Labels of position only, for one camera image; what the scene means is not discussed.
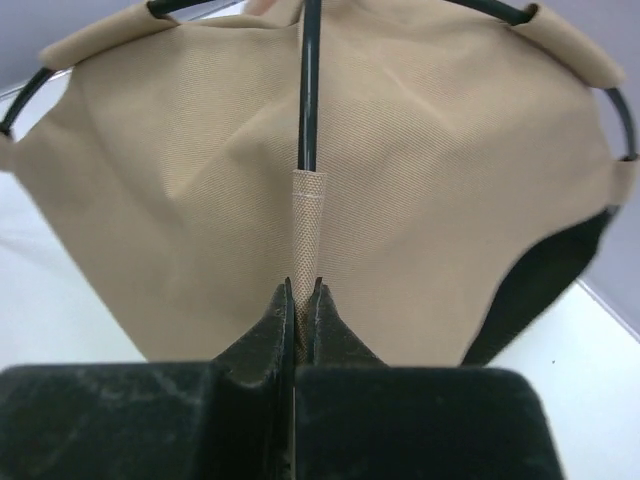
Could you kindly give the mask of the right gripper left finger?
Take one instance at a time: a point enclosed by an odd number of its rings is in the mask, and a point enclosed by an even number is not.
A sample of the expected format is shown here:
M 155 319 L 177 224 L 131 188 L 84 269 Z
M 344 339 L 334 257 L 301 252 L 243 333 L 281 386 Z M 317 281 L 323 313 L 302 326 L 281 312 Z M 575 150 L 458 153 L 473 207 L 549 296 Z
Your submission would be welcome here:
M 1 375 L 5 479 L 287 479 L 289 284 L 207 361 L 26 365 Z

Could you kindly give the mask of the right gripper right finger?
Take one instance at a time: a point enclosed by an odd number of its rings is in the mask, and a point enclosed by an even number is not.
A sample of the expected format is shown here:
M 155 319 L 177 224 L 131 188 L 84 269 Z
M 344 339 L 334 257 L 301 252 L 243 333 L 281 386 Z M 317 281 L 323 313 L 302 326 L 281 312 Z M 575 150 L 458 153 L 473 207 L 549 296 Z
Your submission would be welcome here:
M 559 477 L 541 402 L 521 375 L 388 366 L 342 321 L 322 283 L 307 321 L 307 359 L 295 374 L 297 478 Z

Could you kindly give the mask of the beige black pet tent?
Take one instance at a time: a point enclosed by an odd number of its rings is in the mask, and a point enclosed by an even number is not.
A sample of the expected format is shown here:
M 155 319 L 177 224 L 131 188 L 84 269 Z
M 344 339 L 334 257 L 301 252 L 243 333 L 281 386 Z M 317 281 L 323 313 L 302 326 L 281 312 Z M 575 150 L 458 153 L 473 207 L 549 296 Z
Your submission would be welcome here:
M 326 1 L 316 171 L 300 1 L 133 5 L 49 46 L 1 168 L 149 360 L 221 353 L 317 279 L 395 365 L 485 364 L 595 256 L 636 176 L 623 70 L 548 7 Z

